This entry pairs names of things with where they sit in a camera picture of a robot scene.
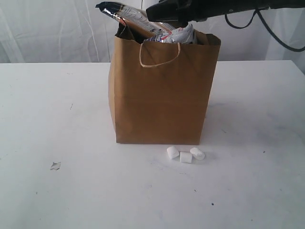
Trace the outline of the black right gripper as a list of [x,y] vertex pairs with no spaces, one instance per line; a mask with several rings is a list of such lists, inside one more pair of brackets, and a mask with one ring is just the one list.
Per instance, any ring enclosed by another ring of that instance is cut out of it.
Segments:
[[237,0],[160,0],[146,9],[146,15],[149,21],[178,21],[185,26],[190,21],[224,15],[237,6]]

